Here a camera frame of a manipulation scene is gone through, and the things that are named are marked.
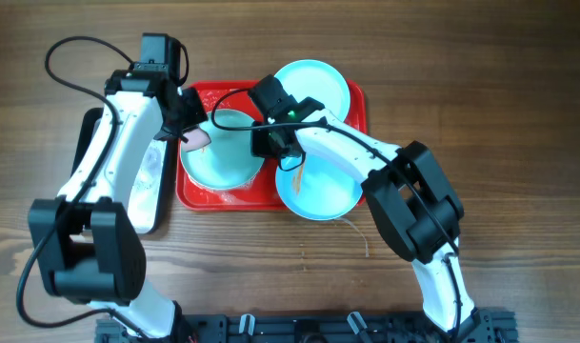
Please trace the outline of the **pink sponge green scourer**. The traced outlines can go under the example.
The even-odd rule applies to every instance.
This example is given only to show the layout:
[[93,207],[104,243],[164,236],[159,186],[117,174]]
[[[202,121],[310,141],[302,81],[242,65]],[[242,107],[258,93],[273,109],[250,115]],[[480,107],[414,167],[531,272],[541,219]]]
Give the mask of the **pink sponge green scourer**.
[[206,147],[211,142],[208,133],[200,128],[186,131],[181,138],[183,151],[196,151]]

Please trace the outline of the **pale green plate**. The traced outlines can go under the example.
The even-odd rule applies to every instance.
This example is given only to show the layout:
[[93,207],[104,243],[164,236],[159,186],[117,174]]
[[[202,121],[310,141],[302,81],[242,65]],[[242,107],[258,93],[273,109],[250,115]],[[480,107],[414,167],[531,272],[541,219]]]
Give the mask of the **pale green plate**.
[[248,184],[264,164],[250,151],[249,131],[226,131],[209,119],[199,125],[211,142],[196,151],[183,151],[180,161],[190,179],[205,189],[226,191]]

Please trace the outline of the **light blue plate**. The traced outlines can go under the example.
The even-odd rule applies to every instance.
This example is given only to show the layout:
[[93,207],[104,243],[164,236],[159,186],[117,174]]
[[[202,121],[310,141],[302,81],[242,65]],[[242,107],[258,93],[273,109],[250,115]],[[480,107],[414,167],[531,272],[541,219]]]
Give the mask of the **light blue plate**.
[[328,221],[350,212],[361,200],[362,189],[349,175],[313,155],[286,157],[275,173],[284,205],[295,214]]
[[340,121],[348,117],[350,89],[346,79],[333,66],[303,59],[287,64],[274,77],[298,102],[310,97],[322,103]]

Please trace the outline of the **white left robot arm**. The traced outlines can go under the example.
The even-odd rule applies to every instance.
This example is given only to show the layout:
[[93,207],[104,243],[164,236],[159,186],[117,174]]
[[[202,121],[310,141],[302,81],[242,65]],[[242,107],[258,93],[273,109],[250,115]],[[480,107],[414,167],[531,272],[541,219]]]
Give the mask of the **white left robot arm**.
[[146,279],[147,261],[127,206],[152,140],[180,138],[205,121],[184,77],[162,65],[115,71],[101,94],[103,115],[70,180],[53,199],[33,201],[34,245],[22,273],[39,268],[51,296],[107,313],[135,338],[188,342],[193,330],[181,307]]

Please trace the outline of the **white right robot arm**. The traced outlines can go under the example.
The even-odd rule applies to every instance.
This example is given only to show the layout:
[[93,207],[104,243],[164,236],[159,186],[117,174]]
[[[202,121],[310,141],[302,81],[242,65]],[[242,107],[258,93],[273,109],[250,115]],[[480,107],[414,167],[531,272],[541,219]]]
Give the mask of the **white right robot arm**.
[[426,317],[440,330],[459,334],[474,309],[459,266],[464,209],[425,145],[414,141],[401,148],[379,141],[324,111],[303,122],[253,129],[289,133],[306,155],[358,182],[379,234],[412,264]]

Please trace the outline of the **red plastic tray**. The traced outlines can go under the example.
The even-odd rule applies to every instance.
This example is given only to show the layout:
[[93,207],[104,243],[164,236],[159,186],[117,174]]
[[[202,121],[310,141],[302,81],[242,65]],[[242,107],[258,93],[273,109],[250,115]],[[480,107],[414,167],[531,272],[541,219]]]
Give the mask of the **red plastic tray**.
[[[255,80],[235,81],[199,81],[190,85],[195,88],[206,110],[210,111],[214,103],[224,94],[235,89],[255,85]],[[347,81],[350,89],[350,110],[345,123],[368,133],[366,95],[360,86],[352,80]],[[220,108],[239,110],[253,119],[260,120],[262,115],[245,94],[234,95],[225,100]],[[197,212],[269,212],[285,210],[275,187],[276,164],[266,159],[260,172],[245,187],[215,191],[197,185],[181,162],[181,152],[177,154],[175,191],[178,200],[188,209]]]

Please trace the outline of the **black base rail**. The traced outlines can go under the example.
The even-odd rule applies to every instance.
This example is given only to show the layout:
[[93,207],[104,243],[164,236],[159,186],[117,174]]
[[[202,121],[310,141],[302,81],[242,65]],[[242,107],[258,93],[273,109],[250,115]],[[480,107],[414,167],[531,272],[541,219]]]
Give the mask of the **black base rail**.
[[[435,326],[423,313],[344,316],[227,317],[187,315],[188,328],[177,342],[450,342],[451,335]],[[460,325],[460,342],[518,343],[515,313],[478,309]]]

